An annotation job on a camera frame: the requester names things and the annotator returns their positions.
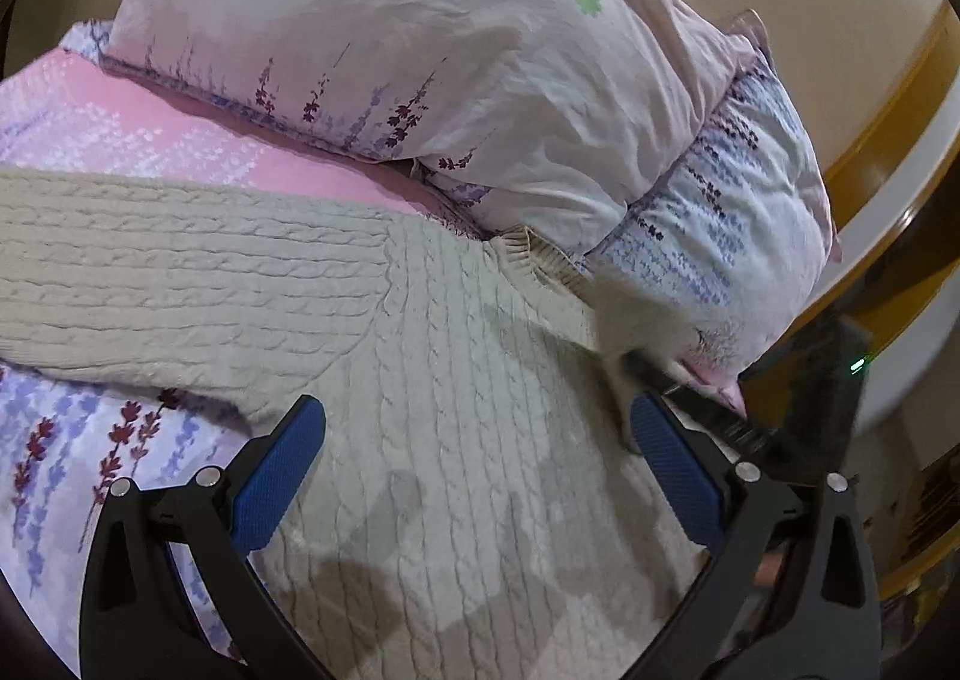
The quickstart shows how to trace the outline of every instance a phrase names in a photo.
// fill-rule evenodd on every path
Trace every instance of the bed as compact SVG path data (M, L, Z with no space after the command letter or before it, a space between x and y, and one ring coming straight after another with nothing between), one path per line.
M12 4L13 0L0 1L0 13L5 15L7 25ZM424 187L399 173L389 169L354 173L349 165L332 155L306 151L244 125L229 124L222 116L214 116L192 101L178 103L174 96L151 92L119 79L102 79L99 71L83 59L83 44L74 43L73 47L71 53L57 50L46 55L16 79L16 86L4 90L8 109L5 114L22 109L16 120L8 121L8 125L14 125L8 130L11 135L16 132L13 137L18 139L20 161L33 152L37 158L42 156L44 162L55 163L50 167L58 170L171 175L277 192L304 191L304 173L308 176L313 173L318 192L328 194L335 188L337 197L343 199L376 202L393 210L442 221L459 232L469 232L469 224L459 221L438 197L431 196ZM162 141L155 138L158 132L152 133L158 130L158 125L163 128ZM54 154L40 151L42 142L50 140L52 135L59 135L58 145L70 146L70 151ZM105 166L102 152L85 154L91 146L85 136L93 135L98 138L109 135L115 146L123 146L124 151L117 156L125 157L124 163L128 164ZM68 144L64 143L66 137L71 138ZM37 149L32 149L32 141L37 141ZM189 158L184 156L184 146L195 149ZM224 154L229 154L232 162L227 165L215 162ZM94 480L109 482L119 468L127 466L136 472L138 481L148 487L208 462L226 462L246 436L239 419L227 406L167 390L157 391L155 395L133 395L123 388L82 388L66 383L51 390L48 383L29 370L9 365L3 368L0 402L4 402L7 414L5 427L0 427L0 443L3 443L4 454L11 457L11 472L18 476L10 526L12 544L20 543L21 547L32 544L32 551L26 550L23 557L27 561L23 565L8 561L0 562L0 567L4 568L7 582L18 597L28 602L29 618L49 624L51 615L43 611L43 592L56 591L52 596L57 602L79 597L77 573L64 573L64 570L76 568L75 563L70 563L71 556L76 555L78 546L83 547L98 499L104 497L103 488L94 487L89 494L87 514L48 513L46 507L56 489L74 487L70 477L78 477L77 482L90 479L89 471L71 469L67 472L61 466L55 469L61 473L50 478L43 489L35 486L32 472L45 458L48 440L55 433L67 434L71 440L68 450L76 452L83 448L88 452L88 467L99 472L99 480L97 475ZM51 414L59 417L59 426L51 425L47 417ZM201 424L200 418L215 422ZM6 442L14 437L23 437L26 443L8 446ZM61 557L44 557L37 552L41 539L46 537L49 543L51 536L62 537L57 542L64 549ZM191 587L195 602L203 606L205 595L196 580ZM41 595L27 595L33 591L40 591ZM64 674L62 664L56 664L42 643L49 643L59 655L69 657L76 650L75 632L68 628L58 634L47 628L44 639L39 640L11 597L7 597L0 612L4 618L0 626L22 630L27 644L31 640L37 647L37 652L24 662L23 676L29 677L28 672L38 667L46 667L40 669L40 676ZM6 626L7 619L11 626ZM205 626L214 642L219 640L219 646L228 650L227 635L222 630L218 632L217 621L210 611L206 612Z

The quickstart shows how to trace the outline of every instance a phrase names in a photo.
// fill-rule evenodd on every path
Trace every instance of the bed sheet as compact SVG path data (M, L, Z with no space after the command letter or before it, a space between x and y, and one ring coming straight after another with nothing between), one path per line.
M354 200L475 234L429 189L390 168L296 146L63 49L0 84L0 162ZM83 571L110 483L181 484L204 465L229 462L247 439L243 420L217 402L162 386L133 392L56 381L0 362L0 570L70 669L79 673ZM176 557L211 643L226 652L229 636L196 569L187 553Z

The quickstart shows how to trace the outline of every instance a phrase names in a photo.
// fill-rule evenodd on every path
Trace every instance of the blue rubber pad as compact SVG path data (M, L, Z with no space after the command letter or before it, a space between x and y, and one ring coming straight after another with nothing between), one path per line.
M241 555L267 546L323 448L325 434L323 405L306 400L233 501L230 537Z
M638 395L630 407L634 441L690 541L712 555L723 546L723 501L680 433L654 400Z

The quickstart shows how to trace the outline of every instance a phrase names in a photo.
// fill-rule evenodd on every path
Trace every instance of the pink fabric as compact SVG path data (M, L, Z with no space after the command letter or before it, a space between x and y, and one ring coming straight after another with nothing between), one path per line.
M0 85L0 162L166 176L455 217L424 185L248 125L53 50Z

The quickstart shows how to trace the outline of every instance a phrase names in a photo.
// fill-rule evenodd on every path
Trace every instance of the cream cable knit sweater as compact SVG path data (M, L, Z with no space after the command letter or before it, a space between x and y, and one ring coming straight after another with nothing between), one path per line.
M259 431L323 402L261 567L344 679L620 677L692 578L617 443L583 291L524 231L0 170L0 357L219 397Z

